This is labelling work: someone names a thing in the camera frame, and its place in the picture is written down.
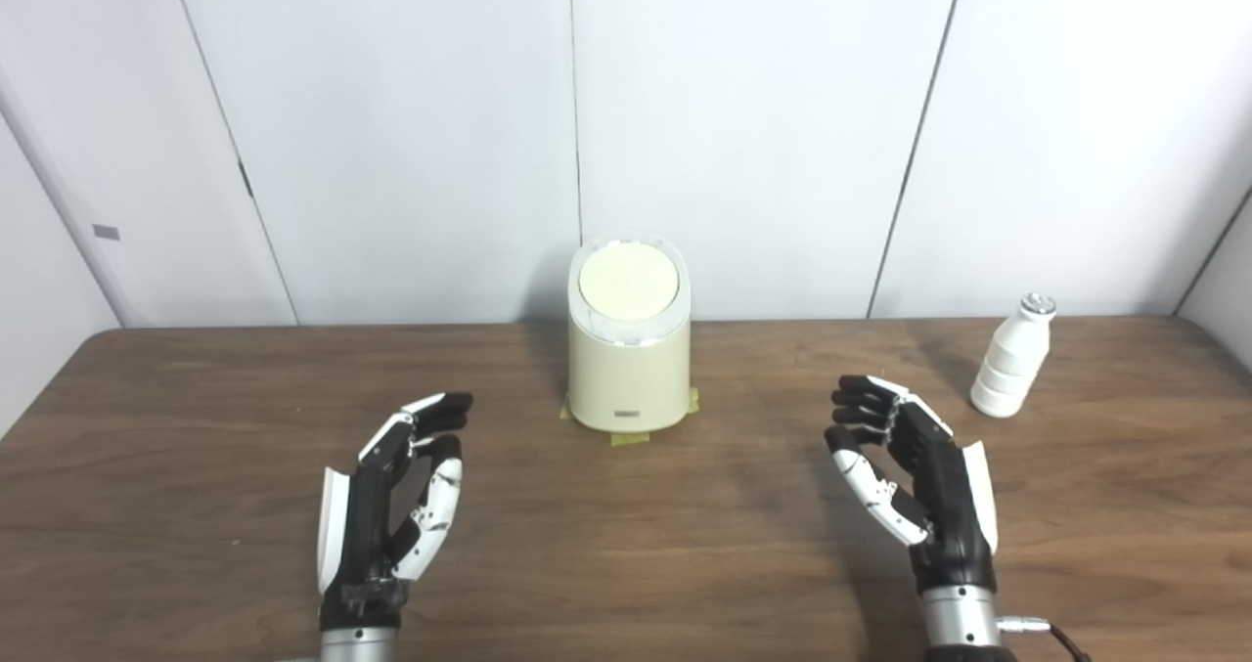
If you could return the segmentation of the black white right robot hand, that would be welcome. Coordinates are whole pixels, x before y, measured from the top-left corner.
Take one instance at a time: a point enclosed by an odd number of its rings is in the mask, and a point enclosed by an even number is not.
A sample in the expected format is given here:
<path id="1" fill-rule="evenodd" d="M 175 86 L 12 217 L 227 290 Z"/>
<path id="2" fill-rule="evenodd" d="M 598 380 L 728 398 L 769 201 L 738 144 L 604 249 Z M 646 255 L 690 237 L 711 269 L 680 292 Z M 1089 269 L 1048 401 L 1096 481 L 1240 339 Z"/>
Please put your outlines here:
<path id="1" fill-rule="evenodd" d="M 916 589 L 998 589 L 997 496 L 983 443 L 952 427 L 905 385 L 841 375 L 828 451 L 860 506 L 911 556 Z"/>

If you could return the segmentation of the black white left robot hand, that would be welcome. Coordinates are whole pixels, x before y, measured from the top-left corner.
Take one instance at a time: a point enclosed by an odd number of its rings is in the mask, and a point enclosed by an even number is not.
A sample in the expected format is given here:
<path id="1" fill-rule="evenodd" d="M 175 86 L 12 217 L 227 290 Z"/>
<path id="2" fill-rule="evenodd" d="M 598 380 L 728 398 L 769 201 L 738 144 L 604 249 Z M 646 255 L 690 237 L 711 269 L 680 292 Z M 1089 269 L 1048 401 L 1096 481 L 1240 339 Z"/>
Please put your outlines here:
<path id="1" fill-rule="evenodd" d="M 475 398 L 437 393 L 403 405 L 359 451 L 353 473 L 326 469 L 317 582 L 326 647 L 384 644 L 397 637 L 409 584 L 419 581 L 454 522 L 464 487 L 464 429 Z M 391 524 L 392 493 L 414 461 L 429 474 L 409 514 Z"/>

